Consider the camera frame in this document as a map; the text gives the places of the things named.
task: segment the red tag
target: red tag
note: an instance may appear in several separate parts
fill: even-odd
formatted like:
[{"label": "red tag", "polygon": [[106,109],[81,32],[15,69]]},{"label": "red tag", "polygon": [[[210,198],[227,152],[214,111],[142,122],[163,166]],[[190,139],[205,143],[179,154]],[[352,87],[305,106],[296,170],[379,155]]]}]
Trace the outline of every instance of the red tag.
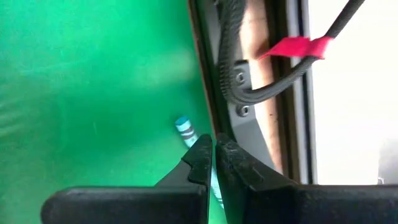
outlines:
[{"label": "red tag", "polygon": [[278,44],[273,46],[259,59],[268,55],[279,55],[285,57],[305,57],[316,56],[323,58],[328,43],[333,40],[331,37],[320,37],[315,40],[310,40],[308,37],[285,37]]}]

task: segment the black plastic part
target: black plastic part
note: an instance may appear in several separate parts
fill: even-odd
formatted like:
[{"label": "black plastic part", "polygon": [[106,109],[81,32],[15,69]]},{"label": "black plastic part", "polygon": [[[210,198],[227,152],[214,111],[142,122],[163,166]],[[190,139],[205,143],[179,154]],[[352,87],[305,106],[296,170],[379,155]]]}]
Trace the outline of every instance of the black plastic part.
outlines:
[{"label": "black plastic part", "polygon": [[398,185],[299,185],[224,134],[216,164],[229,224],[398,223]]},{"label": "black plastic part", "polygon": [[42,207],[44,224],[208,223],[211,138],[201,136],[155,187],[79,187]]}]

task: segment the screw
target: screw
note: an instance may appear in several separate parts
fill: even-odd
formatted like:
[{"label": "screw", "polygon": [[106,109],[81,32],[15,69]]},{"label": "screw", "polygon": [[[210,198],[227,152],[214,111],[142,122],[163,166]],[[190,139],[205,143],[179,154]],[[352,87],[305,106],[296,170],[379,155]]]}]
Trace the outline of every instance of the screw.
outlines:
[{"label": "screw", "polygon": [[242,85],[245,82],[245,79],[243,77],[244,73],[243,72],[239,72],[235,79],[236,79],[236,83],[238,83],[238,85]]},{"label": "screw", "polygon": [[237,106],[236,107],[236,113],[240,117],[245,117],[245,116],[249,115],[249,111],[250,111],[249,106]]}]

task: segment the green board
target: green board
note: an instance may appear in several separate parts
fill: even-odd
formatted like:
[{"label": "green board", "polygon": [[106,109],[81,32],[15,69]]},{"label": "green board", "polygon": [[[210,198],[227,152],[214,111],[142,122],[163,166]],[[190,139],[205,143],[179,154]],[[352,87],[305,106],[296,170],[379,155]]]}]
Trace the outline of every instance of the green board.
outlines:
[{"label": "green board", "polygon": [[181,115],[211,132],[186,0],[0,3],[0,224],[65,187],[154,185]]}]

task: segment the black cable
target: black cable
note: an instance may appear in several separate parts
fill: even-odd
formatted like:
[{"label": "black cable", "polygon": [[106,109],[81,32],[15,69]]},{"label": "black cable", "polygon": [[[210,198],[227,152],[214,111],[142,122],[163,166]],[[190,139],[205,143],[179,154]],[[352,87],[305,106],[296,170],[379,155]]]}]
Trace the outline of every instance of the black cable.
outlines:
[{"label": "black cable", "polygon": [[[359,9],[365,0],[349,0],[340,12],[325,36],[335,38],[343,30],[348,21]],[[273,96],[276,96],[291,86],[296,79],[319,58],[314,56],[304,57],[300,63],[293,67],[290,73],[279,81],[258,88],[256,90],[242,90],[235,82],[234,52],[239,31],[242,24],[246,0],[228,0],[223,3],[223,15],[221,17],[221,40],[218,54],[218,69],[220,74],[221,92],[224,97],[237,105],[255,105]]]}]

